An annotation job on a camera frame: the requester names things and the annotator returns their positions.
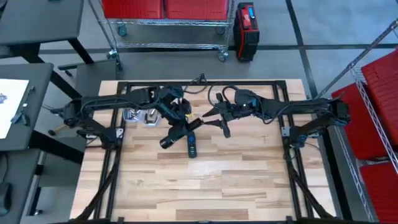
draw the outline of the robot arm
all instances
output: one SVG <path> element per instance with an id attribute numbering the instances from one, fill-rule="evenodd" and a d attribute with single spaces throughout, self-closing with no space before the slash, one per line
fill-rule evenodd
<path id="1" fill-rule="evenodd" d="M 120 95 L 84 97 L 72 100 L 64 108 L 53 110 L 52 113 L 63 117 L 64 123 L 70 128 L 83 128 L 78 132 L 83 137 L 86 134 L 96 135 L 101 139 L 103 148 L 114 149 L 118 143 L 116 130 L 105 128 L 95 121 L 93 112 L 119 108 L 156 109 L 172 126 L 168 135 L 160 141 L 160 145 L 164 149 L 203 124 L 200 119 L 196 119 L 192 123 L 188 123 L 185 119 L 185 115 L 190 114 L 192 109 L 189 101 L 183 99 L 183 89 L 180 86 L 165 86 L 163 88 L 152 86 Z"/>
<path id="2" fill-rule="evenodd" d="M 284 130 L 284 134 L 289 137 L 291 145 L 303 147 L 309 135 L 319 133 L 331 125 L 344 126 L 350 121 L 348 105 L 339 99 L 320 98 L 317 100 L 282 102 L 263 98 L 250 90 L 241 90 L 236 87 L 234 89 L 236 91 L 235 104 L 229 102 L 224 94 L 217 93 L 218 103 L 214 105 L 212 110 L 203 115 L 203 117 L 209 117 L 220 114 L 221 120 L 208 121 L 205 124 L 220 127 L 226 138 L 231 137 L 228 122 L 236 119 L 255 116 L 262 119 L 264 124 L 269 124 L 281 115 L 317 114 L 317 119 L 304 126 L 295 126 Z"/>

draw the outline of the gray floor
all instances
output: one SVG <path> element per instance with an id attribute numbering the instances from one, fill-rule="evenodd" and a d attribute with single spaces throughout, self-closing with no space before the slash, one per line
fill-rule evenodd
<path id="1" fill-rule="evenodd" d="M 261 30 L 261 44 L 295 45 L 297 44 L 293 26 L 285 1 L 253 0 L 256 6 L 257 19 Z M 368 44 L 373 41 L 398 15 L 396 0 L 293 0 L 299 26 L 305 44 Z M 204 27 L 145 27 L 129 26 L 126 38 L 117 37 L 122 42 L 220 42 L 220 36 L 212 28 Z M 85 4 L 79 40 L 87 49 L 108 49 L 109 45 L 101 32 L 95 17 Z M 384 43 L 397 43 L 394 34 L 389 35 Z M 72 49 L 67 42 L 43 44 L 42 50 Z M 361 50 L 308 50 L 308 59 L 313 77 L 320 91 Z M 373 50 L 360 65 L 367 64 L 389 52 Z M 101 54 L 91 54 L 95 60 L 105 58 Z M 216 52 L 162 52 L 162 53 L 125 53 L 121 54 L 124 65 L 122 77 L 136 79 L 192 79 L 199 73 L 206 73 L 207 78 L 299 78 L 303 80 L 309 94 L 307 79 L 298 50 L 262 50 L 256 54 L 251 63 L 239 63 L 234 52 L 230 52 L 227 62 L 221 63 Z M 81 62 L 76 54 L 40 55 L 46 62 L 55 66 Z M 26 63 L 22 58 L 7 58 L 0 64 Z M 66 81 L 74 85 L 74 78 L 63 74 Z M 332 90 L 337 90 L 352 83 L 349 75 L 341 79 Z M 63 106 L 70 99 L 50 84 L 45 97 L 49 106 Z M 36 129 L 46 133 L 62 124 L 62 120 L 42 110 Z M 45 187 L 39 201 L 39 209 L 44 214 L 37 217 L 24 217 L 22 223 L 50 223 L 65 221 L 72 206 L 78 166 L 69 164 L 65 182 L 59 187 Z M 59 177 L 56 172 L 48 174 L 54 182 Z M 356 218 L 363 220 L 360 211 Z"/>

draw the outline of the wooden tabletop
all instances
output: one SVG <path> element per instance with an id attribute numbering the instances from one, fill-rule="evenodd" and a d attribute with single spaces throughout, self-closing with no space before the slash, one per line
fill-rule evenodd
<path id="1" fill-rule="evenodd" d="M 290 100 L 305 100 L 301 80 L 286 80 Z M 116 93 L 117 81 L 101 84 L 100 95 Z M 270 86 L 238 86 L 273 98 Z M 190 87 L 194 91 L 200 87 Z M 220 92 L 222 86 L 213 89 Z M 233 90 L 227 91 L 233 99 Z M 207 91 L 185 95 L 193 114 L 201 117 L 211 109 Z M 95 120 L 109 126 L 112 111 L 98 111 Z M 295 115 L 303 125 L 310 115 Z M 264 125 L 250 117 L 230 122 L 232 137 L 224 138 L 220 128 L 202 126 L 195 131 L 198 157 L 189 159 L 186 138 L 170 149 L 159 146 L 170 126 L 162 120 L 158 127 L 128 123 L 123 142 L 121 165 L 112 219 L 128 222 L 188 220 L 285 220 L 294 217 L 280 128 L 277 121 Z M 317 145 L 316 140 L 307 142 Z M 319 150 L 306 145 L 301 149 L 308 185 L 314 196 L 335 214 Z M 79 215 L 98 189 L 104 150 L 86 150 L 76 190 L 71 218 Z M 301 192 L 300 200 L 305 214 Z M 107 201 L 103 201 L 104 216 Z"/>

